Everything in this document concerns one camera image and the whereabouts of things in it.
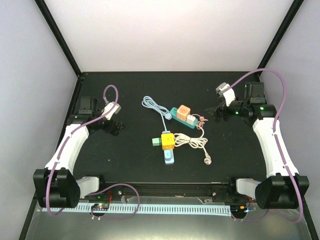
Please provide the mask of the white usb charger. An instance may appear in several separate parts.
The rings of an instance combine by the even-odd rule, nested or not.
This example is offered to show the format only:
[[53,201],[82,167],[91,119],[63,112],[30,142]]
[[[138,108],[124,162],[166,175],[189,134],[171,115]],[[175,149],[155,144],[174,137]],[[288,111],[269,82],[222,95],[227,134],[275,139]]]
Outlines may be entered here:
[[189,114],[186,118],[186,122],[192,126],[195,124],[196,120],[196,117],[191,114]]

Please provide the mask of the peach dragon cube adapter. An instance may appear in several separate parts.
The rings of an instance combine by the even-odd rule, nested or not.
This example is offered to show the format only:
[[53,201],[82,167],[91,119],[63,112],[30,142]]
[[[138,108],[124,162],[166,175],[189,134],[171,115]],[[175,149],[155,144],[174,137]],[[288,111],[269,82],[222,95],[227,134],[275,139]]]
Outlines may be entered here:
[[176,111],[176,117],[183,121],[187,121],[187,116],[190,115],[191,109],[185,105],[180,105],[179,108]]

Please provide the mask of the green cube plug adapter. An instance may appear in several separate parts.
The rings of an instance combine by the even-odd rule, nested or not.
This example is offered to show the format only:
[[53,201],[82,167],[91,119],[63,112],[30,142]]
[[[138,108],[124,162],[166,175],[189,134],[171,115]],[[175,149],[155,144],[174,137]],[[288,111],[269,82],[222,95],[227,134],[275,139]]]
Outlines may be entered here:
[[156,137],[152,139],[152,145],[153,146],[161,146],[162,145],[162,139],[160,137]]

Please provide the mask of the yellow cube socket adapter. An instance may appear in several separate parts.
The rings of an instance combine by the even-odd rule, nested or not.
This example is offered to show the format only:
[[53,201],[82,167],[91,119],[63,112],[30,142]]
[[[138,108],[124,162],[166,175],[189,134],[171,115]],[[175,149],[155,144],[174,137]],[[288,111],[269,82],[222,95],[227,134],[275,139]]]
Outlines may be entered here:
[[173,133],[161,134],[161,146],[163,150],[173,150],[175,148],[175,137]]

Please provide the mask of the light blue power strip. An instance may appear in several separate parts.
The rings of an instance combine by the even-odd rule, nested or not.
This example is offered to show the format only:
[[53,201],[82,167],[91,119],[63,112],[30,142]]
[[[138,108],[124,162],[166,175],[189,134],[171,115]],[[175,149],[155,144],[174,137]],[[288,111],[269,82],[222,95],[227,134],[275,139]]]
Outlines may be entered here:
[[161,134],[161,147],[164,153],[164,162],[166,165],[172,165],[175,162],[174,148],[175,138],[174,134],[170,131],[163,131]]

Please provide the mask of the light blue plug adapter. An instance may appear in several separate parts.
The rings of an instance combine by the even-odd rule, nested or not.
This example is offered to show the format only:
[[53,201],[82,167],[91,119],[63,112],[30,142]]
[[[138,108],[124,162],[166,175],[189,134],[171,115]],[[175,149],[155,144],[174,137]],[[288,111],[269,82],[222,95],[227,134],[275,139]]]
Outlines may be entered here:
[[164,152],[164,159],[166,162],[170,161],[172,159],[172,153],[170,149],[166,149]]

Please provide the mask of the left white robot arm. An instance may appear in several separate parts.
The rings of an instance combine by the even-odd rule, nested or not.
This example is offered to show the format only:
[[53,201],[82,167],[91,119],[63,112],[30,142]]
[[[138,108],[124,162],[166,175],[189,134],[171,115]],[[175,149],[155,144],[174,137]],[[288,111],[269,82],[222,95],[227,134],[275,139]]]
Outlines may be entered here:
[[107,195],[108,188],[99,176],[75,179],[74,167],[90,134],[103,130],[117,136],[124,128],[122,122],[112,119],[120,110],[121,106],[114,101],[106,102],[100,109],[96,98],[80,99],[79,109],[68,118],[63,139],[53,157],[33,174],[37,200],[42,208],[75,208],[80,199],[89,194],[97,200]]

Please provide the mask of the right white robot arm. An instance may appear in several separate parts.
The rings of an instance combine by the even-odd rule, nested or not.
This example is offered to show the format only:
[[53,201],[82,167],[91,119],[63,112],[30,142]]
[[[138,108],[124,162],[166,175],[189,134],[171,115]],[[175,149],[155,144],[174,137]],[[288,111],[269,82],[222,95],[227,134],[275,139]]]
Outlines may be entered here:
[[310,183],[307,176],[299,174],[292,163],[283,141],[277,110],[268,104],[264,83],[246,82],[244,100],[238,100],[234,90],[225,82],[216,88],[220,104],[206,109],[216,122],[241,117],[252,127],[259,141],[266,167],[266,179],[257,181],[247,177],[232,177],[227,189],[228,198],[234,202],[244,196],[254,199],[261,209],[297,209]]

